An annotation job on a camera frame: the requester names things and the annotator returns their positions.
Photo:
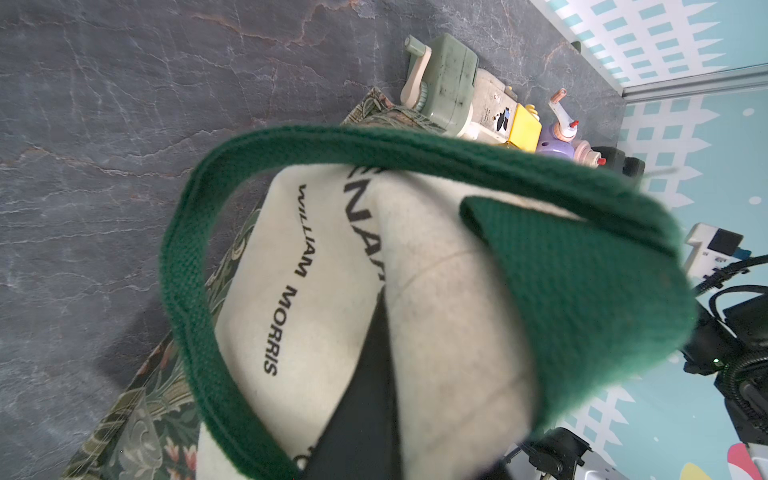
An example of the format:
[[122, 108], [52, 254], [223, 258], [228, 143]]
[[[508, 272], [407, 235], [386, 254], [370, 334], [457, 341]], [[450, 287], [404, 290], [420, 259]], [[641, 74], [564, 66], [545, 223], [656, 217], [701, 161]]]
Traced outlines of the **purple pencil sharpener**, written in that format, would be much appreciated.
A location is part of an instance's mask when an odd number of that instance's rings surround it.
[[571, 161], [575, 155], [572, 142], [576, 138], [579, 121], [575, 120], [563, 107], [562, 100], [566, 96], [567, 90], [561, 88], [550, 98], [548, 105], [556, 121], [542, 130], [536, 153]]

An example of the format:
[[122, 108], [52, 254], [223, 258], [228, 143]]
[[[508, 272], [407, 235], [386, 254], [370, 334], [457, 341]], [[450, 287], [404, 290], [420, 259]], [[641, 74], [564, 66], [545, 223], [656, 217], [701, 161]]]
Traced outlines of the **yellow pencil sharpener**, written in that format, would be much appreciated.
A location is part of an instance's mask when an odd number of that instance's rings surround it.
[[533, 104], [517, 104], [507, 130], [509, 145], [528, 153], [535, 153], [542, 131], [536, 107]]

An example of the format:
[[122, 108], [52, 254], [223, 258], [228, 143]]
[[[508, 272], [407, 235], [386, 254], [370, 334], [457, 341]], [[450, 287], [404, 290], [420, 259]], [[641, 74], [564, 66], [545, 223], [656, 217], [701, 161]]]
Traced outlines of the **green pencil sharpener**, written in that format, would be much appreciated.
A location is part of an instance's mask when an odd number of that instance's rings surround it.
[[410, 61], [400, 104], [458, 136], [470, 118], [477, 54], [447, 33], [428, 43], [410, 35], [404, 49]]

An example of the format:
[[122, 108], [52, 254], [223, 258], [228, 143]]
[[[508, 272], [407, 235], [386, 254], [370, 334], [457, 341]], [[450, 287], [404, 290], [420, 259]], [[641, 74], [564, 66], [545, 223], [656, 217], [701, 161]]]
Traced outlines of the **pink pencil sharpener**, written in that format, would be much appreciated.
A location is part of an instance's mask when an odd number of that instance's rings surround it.
[[598, 168], [607, 163], [607, 159], [597, 150], [594, 150], [586, 140], [574, 140], [572, 142], [574, 149], [573, 161], [577, 164]]

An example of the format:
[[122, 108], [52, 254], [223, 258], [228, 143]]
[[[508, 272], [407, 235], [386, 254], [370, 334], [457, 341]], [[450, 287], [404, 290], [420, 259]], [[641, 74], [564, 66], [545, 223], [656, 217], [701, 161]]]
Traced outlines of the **cream canvas tote bag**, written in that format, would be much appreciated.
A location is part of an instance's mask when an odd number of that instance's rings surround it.
[[381, 291], [400, 479], [491, 478], [508, 446], [687, 341], [659, 203], [381, 103], [197, 165], [160, 253], [172, 331], [65, 478], [303, 479]]

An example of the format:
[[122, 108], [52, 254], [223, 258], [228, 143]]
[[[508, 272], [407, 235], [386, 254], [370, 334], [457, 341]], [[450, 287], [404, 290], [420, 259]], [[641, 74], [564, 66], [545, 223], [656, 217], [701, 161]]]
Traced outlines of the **beige pencil sharpener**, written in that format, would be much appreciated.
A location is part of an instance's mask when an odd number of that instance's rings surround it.
[[467, 121], [458, 137], [489, 145], [508, 142], [517, 95], [489, 71], [479, 68]]

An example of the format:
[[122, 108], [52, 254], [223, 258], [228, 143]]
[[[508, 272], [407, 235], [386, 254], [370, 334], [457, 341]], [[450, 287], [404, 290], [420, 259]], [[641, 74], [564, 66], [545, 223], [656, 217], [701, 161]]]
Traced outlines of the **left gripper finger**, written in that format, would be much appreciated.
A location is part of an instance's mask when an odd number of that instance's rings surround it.
[[378, 294], [350, 383], [301, 477], [402, 477], [397, 387], [384, 291]]

